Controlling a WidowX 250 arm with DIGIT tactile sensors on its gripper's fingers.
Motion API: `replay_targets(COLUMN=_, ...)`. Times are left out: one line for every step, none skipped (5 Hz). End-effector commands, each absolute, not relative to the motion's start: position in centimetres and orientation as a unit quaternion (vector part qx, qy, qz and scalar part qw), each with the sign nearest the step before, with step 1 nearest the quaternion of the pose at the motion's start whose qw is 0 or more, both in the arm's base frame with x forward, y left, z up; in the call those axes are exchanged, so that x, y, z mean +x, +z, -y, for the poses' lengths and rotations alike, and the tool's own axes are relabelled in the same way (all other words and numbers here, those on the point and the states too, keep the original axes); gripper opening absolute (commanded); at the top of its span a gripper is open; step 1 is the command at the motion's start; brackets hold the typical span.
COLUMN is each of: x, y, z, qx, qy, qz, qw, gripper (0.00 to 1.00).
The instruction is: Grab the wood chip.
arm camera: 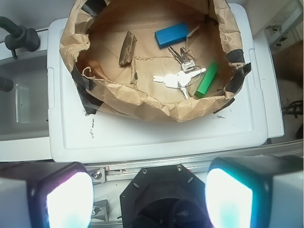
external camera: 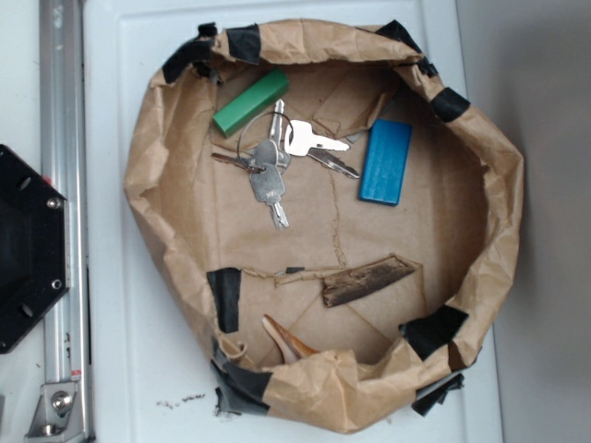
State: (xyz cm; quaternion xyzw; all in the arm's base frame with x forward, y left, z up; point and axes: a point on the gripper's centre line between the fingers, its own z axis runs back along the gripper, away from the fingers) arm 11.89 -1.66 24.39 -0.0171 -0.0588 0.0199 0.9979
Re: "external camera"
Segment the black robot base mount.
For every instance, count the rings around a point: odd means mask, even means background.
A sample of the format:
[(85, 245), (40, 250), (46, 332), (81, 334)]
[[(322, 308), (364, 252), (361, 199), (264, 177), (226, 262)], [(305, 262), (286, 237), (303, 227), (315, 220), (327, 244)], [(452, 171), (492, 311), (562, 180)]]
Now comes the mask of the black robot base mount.
[(1, 147), (1, 353), (12, 352), (66, 292), (66, 199)]

